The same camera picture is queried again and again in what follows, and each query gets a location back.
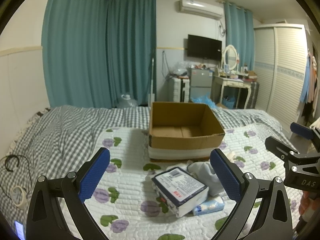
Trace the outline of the light blue tissue pack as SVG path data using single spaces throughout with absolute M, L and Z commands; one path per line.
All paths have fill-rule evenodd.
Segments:
M 198 205 L 192 210 L 194 216 L 206 215 L 209 213 L 214 213 L 222 211 L 225 207 L 225 202 L 220 196 L 209 197 L 202 204 Z

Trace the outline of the white grey sock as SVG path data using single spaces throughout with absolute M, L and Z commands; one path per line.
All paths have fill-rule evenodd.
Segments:
M 208 186 L 208 194 L 210 196 L 214 197 L 224 191 L 224 188 L 210 162 L 199 161 L 192 163 L 187 166 L 187 171 L 201 183 Z

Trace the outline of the dark blue tissue pack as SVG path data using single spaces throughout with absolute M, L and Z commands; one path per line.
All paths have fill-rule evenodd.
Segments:
M 153 188 L 168 209 L 181 218 L 208 197 L 208 186 L 175 166 L 151 178 Z

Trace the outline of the hanging clothes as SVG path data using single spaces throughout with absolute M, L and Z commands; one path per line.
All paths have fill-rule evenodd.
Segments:
M 302 117 L 305 122 L 315 117 L 319 96 L 319 79 L 316 58 L 308 52 L 300 103 L 303 104 Z

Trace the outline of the dark suitcase by wardrobe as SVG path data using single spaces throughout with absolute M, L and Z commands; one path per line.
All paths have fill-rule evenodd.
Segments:
M 259 83 L 258 82 L 252 82 L 251 83 L 251 94 L 249 97 L 249 101 L 247 104 L 247 108 L 249 109 L 255 109 L 256 103 L 257 103 L 257 97 L 259 93 Z

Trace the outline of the grey checkered bed sheet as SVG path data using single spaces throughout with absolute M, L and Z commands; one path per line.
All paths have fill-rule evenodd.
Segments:
M 27 208 L 17 208 L 9 198 L 15 186 L 28 196 L 36 179 L 60 178 L 91 158 L 99 135 L 109 128 L 141 129 L 148 137 L 149 110 L 85 109 L 63 106 L 36 114 L 9 148 L 12 158 L 1 165 L 1 212 L 11 230 L 24 230 Z

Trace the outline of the blue laundry basket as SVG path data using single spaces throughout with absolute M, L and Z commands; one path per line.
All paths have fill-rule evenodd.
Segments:
M 234 96 L 225 96 L 222 98 L 222 104 L 228 109 L 234 109 L 236 100 Z

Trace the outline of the white oval vanity mirror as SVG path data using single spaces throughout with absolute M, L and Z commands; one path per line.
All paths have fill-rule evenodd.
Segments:
M 222 66 L 225 72 L 235 70 L 238 65 L 238 52 L 233 45 L 228 45 L 222 53 Z

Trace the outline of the silver mini fridge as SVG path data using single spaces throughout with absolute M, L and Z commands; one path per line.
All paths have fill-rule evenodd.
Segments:
M 207 69 L 188 68 L 190 98 L 210 97 L 213 72 Z

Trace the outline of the clear water jug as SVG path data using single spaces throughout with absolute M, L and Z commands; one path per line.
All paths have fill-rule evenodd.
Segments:
M 117 104 L 117 108 L 131 108 L 137 106 L 137 101 L 132 99 L 130 94 L 122 94 Z

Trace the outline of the teal curtain right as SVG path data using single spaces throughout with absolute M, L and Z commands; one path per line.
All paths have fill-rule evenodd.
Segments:
M 224 3 L 226 22 L 226 45 L 232 45 L 239 54 L 239 66 L 253 70 L 254 66 L 254 28 L 253 14 L 250 10 L 234 3 Z

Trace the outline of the teal curtain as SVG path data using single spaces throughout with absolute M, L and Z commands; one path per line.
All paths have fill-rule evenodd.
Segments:
M 250 10 L 234 3 L 224 3 L 226 22 L 226 45 L 232 45 L 239 54 L 239 66 L 253 70 L 254 66 L 254 28 L 253 14 Z
M 48 0 L 43 71 L 52 107 L 148 103 L 156 0 Z

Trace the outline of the white upright mop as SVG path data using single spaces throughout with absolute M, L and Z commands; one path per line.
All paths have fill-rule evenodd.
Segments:
M 148 95 L 148 106 L 151 107 L 152 103 L 155 100 L 154 94 L 154 70 L 155 70 L 155 58 L 151 58 L 151 74 L 150 74 L 150 89 Z

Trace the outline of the white air conditioner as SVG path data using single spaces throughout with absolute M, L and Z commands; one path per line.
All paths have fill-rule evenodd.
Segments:
M 180 0 L 180 12 L 185 12 L 194 15 L 200 15 L 208 18 L 220 20 L 224 16 L 222 7 L 198 2 L 195 0 Z

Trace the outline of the black wall television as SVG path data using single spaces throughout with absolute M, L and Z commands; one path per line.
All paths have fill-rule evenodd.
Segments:
M 188 35 L 187 56 L 220 61 L 222 58 L 222 41 L 202 36 Z

